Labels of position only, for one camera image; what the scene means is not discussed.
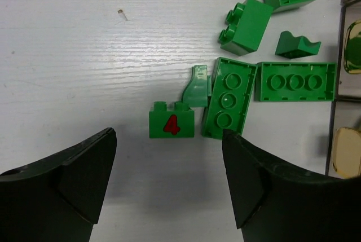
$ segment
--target red number 4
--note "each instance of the red number 4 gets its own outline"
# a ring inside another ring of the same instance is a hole
[[[165,124],[163,131],[171,132],[172,135],[177,135],[181,128],[178,126],[177,115],[171,115],[168,119],[168,122]]]

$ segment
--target lego stud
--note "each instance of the lego stud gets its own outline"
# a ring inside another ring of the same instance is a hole
[[[219,35],[219,42],[225,43],[233,39],[235,33],[236,33],[236,25],[228,25],[227,29],[224,29],[221,34]]]
[[[322,86],[322,78],[317,74],[311,74],[306,77],[306,89],[310,91],[317,90]]]
[[[234,21],[239,20],[242,17],[244,7],[245,7],[244,4],[238,2],[235,8],[229,11],[229,13],[227,14],[226,23],[230,24],[233,23]]]
[[[232,116],[226,112],[221,111],[215,117],[215,124],[221,129],[226,129],[230,127],[232,123],[233,123]]]
[[[184,102],[175,102],[174,103],[174,110],[175,111],[188,111],[189,110],[189,105],[187,103]]]
[[[271,90],[280,90],[286,85],[286,79],[279,74],[274,74],[268,78],[267,84]]]
[[[242,84],[242,78],[238,74],[230,73],[224,78],[224,85],[230,89],[235,90]]]
[[[237,97],[230,93],[222,94],[220,100],[220,105],[224,109],[231,109],[237,104]]]
[[[295,91],[305,85],[305,79],[299,74],[290,74],[287,77],[287,86],[290,90]]]
[[[167,111],[167,103],[165,102],[154,102],[154,111]]]

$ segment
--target white wooden table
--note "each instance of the white wooden table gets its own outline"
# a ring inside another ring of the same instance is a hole
[[[148,139],[154,101],[179,99],[191,66],[274,55],[289,30],[337,62],[340,0],[274,15],[258,52],[219,49],[224,18],[244,0],[0,0],[0,172],[115,128],[118,151],[91,241],[242,241],[221,142]],[[251,102],[244,137],[296,165],[325,169],[329,102]]]

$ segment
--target transparent green piece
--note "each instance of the transparent green piece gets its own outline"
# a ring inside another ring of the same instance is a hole
[[[195,65],[192,67],[192,78],[183,92],[182,102],[191,108],[207,107],[208,96],[207,65]]]

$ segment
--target wood grain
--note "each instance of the wood grain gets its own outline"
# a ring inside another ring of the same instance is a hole
[[[0,171],[113,126],[116,162],[91,241],[242,241],[220,141],[149,140],[149,108],[178,100],[192,65],[283,60],[284,30],[322,41],[302,60],[336,62],[340,0],[274,15],[259,51],[241,58],[217,44],[238,1],[0,0]],[[330,106],[251,102],[244,137],[323,172]],[[196,119],[199,132],[201,109]]]

